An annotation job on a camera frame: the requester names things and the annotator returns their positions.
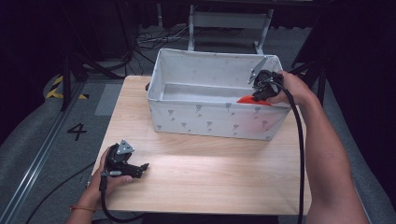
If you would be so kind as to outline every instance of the number 4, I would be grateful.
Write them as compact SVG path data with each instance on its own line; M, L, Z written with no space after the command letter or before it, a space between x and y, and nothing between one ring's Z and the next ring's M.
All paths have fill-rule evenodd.
M76 125L75 127L71 128L71 129L69 129L69 130L67 130L67 132L68 132L68 133L76 133L77 135L76 135L75 141L78 141L79 135L80 135L81 133L86 133L86 132L87 132L87 131L82 130L83 127L84 127L84 124L79 123L79 124Z

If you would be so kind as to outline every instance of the bracelet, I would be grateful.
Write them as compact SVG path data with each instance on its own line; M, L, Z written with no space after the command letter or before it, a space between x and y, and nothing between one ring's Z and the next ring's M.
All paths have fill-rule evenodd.
M90 211L90 212L93 212L93 213L95 213L96 212L96 209L94 209L94 208L90 208L90 207L84 207L84 206L79 206L79 205L70 205L70 210L76 210L76 209L82 209L82 210L87 210L87 211Z

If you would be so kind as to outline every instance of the human arm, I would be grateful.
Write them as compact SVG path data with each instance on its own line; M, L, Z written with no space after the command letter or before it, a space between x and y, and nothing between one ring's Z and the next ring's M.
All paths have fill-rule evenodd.
M317 96L296 76L280 74L306 125L305 167L312 194L307 223L368 223L346 151ZM267 101L287 102L287 97L281 92Z
M81 197L79 198L76 205L83 206L85 208L96 210L100 206L101 196L99 191L101 172L103 171L105 165L105 159L108 149L101 157L99 168L95 171L92 176L90 185L84 190ZM106 195L111 193L115 187L130 183L132 178L128 175L120 177L107 177L107 189ZM74 209L72 210L69 218L67 219L67 224L91 224L92 223L93 212L87 209Z

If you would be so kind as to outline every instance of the human hand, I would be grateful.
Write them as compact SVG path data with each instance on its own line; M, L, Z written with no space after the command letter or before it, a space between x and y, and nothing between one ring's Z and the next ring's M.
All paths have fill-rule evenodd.
M312 96L315 96L315 94L309 90L308 86L297 76L285 71L279 71L278 73L283 76L283 86L293 95L295 104L304 106ZM267 102L272 105L281 102L289 104L288 98L283 91L277 96L268 98Z
M85 189L84 193L81 195L78 204L88 206L88 207L97 207L100 204L100 191L99 185L101 182L101 173L105 166L105 160L107 156L109 148L102 154L100 165L96 169L95 173L92 176L92 180L90 185ZM132 182L132 177L129 175L117 176L117 177L107 177L107 188L106 195L111 193L116 187L125 185Z

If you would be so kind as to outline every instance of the wooden table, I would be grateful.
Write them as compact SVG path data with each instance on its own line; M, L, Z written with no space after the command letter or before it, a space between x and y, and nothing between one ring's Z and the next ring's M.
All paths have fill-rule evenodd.
M125 78L98 156L125 139L135 148L128 162L149 162L149 168L141 179L116 189L107 199L108 209L298 214L300 158L292 112L271 141L156 133L145 91L149 82L150 77ZM310 204L305 176L305 213Z

